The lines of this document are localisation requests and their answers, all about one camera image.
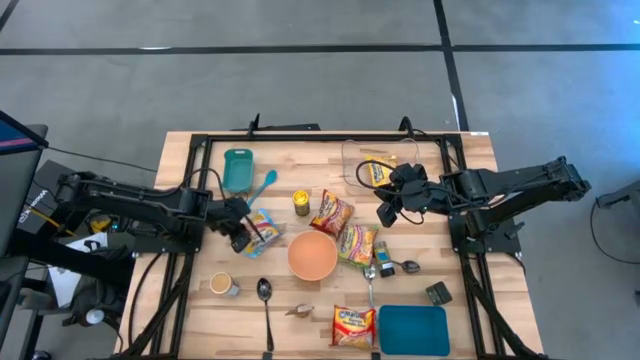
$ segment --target black box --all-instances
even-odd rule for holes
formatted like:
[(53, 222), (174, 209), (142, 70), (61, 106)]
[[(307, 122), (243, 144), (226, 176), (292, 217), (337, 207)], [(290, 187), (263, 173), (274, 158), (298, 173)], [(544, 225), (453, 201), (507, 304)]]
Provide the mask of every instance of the black box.
[[(58, 224), (66, 224), (66, 228), (74, 231), (82, 224), (87, 216), (87, 211), (68, 211), (58, 207), (54, 197), (58, 189), (58, 178), (76, 172), (68, 167), (62, 166), (54, 161), (47, 160), (34, 176), (25, 203), (35, 208), (37, 211), (51, 218)], [(50, 240), (58, 229), (55, 225), (47, 222), (42, 217), (35, 214), (27, 206), (23, 207), (18, 218), (18, 229), (37, 235), (43, 240)], [(59, 236), (68, 236), (68, 233), (61, 232)]]

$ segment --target gray floor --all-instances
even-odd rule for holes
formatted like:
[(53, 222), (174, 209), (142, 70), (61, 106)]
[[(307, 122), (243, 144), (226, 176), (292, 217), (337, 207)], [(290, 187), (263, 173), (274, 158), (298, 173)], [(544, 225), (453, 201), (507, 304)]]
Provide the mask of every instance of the gray floor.
[[(8, 0), (0, 0), (0, 6)], [(454, 44), (640, 42), (640, 4), (607, 0), (445, 0)], [(157, 47), (438, 43), (431, 1), (20, 0), (0, 47)], [(596, 195), (640, 179), (640, 53), (458, 53), (471, 130), (489, 131), (502, 169), (565, 155), (593, 190), (578, 203), (523, 215), (527, 281), (546, 352), (567, 359), (640, 353), (640, 267), (594, 247)], [(389, 129), (408, 115), (424, 130), (457, 129), (441, 53), (3, 56), (2, 109), (46, 123), (53, 146), (157, 166), (169, 130), (318, 122)], [(152, 184), (149, 174), (46, 152), (76, 169)], [(626, 204), (596, 213), (608, 251), (640, 260)], [(17, 314), (0, 355), (14, 359)], [(39, 348), (57, 359), (106, 356), (106, 327), (60, 329)]]

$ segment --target butcher block tabletop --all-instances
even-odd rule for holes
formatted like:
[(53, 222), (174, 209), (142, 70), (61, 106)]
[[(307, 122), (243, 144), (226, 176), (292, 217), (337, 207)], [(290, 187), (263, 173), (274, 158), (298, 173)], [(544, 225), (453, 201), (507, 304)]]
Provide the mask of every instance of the butcher block tabletop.
[[(167, 134), (156, 177), (157, 188), (169, 188), (182, 182), (192, 134), (194, 133)], [(460, 134), (468, 168), (497, 170), (491, 140), (487, 134)], [(439, 148), (430, 142), (418, 142), (417, 147), (417, 162), (424, 165), (430, 180), (438, 181), (438, 176), (443, 172)], [(387, 243), (394, 260), (414, 260), (421, 266), (418, 274), (405, 274), (399, 268), (396, 268), (395, 276), (380, 278), (378, 274), (373, 280), (376, 308), (387, 304), (431, 305), (425, 288), (443, 281), (453, 296), (453, 301), (443, 305), (451, 345), (448, 358), (475, 358), (460, 260), (451, 248), (445, 216), (427, 213), (422, 225), (413, 225), (398, 218), (391, 228), (380, 226), (376, 215), (380, 200), (372, 191), (365, 191), (345, 181), (342, 142), (214, 142), (209, 166), (222, 175), (224, 153), (234, 148), (253, 151), (254, 190), (262, 184), (269, 170), (275, 169), (278, 172), (277, 181), (257, 198), (252, 209), (266, 209), (284, 235), (258, 258), (250, 259), (236, 254), (231, 249), (228, 238), (206, 230), (201, 251), (195, 256), (189, 284), (180, 359), (262, 357), (267, 346), (266, 319), (264, 303), (256, 294), (256, 284), (261, 277), (267, 278), (273, 286), (269, 310), (275, 359), (371, 358), (370, 351), (329, 346), (334, 305), (359, 311), (368, 309), (368, 284), (362, 271), (339, 261), (329, 277), (321, 281), (307, 282), (293, 275), (287, 264), (287, 246), (297, 234), (311, 229), (309, 222), (318, 211), (325, 189), (355, 206), (349, 223), (379, 226), (376, 241), (383, 240)], [(195, 186), (197, 176), (194, 176), (193, 181)], [(214, 197), (219, 197), (215, 176), (207, 178), (207, 189), (213, 191)], [(296, 190), (305, 190), (310, 195), (311, 213), (306, 217), (299, 217), (294, 211), (292, 195)], [(125, 316), (120, 328), (124, 339), (128, 337), (128, 314), (133, 293), (153, 257), (153, 254), (145, 254), (136, 260)], [(181, 259), (182, 257), (179, 258), (176, 267), (176, 277), (182, 266)], [(161, 256), (141, 287), (133, 318), (134, 339), (158, 308), (166, 261), (167, 255)], [(487, 261), (498, 309), (527, 346), (536, 352), (542, 352), (522, 268), (504, 254), (489, 254)], [(238, 282), (238, 296), (220, 296), (210, 290), (211, 276), (221, 271), (229, 273)], [(309, 317), (285, 316), (288, 310), (301, 303), (315, 307)], [(480, 313), (485, 346), (487, 352), (493, 352), (488, 320), (483, 310), (480, 310)], [(167, 317), (167, 324), (169, 326), (165, 325), (161, 352), (167, 352), (169, 348), (173, 311)], [(382, 358), (393, 357), (382, 354)]]

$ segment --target monitor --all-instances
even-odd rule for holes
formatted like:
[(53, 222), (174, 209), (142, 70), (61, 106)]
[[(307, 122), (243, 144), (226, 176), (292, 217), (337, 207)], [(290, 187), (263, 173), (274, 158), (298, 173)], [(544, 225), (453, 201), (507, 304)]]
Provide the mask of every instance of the monitor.
[(32, 151), (48, 146), (47, 140), (0, 111), (0, 155)]

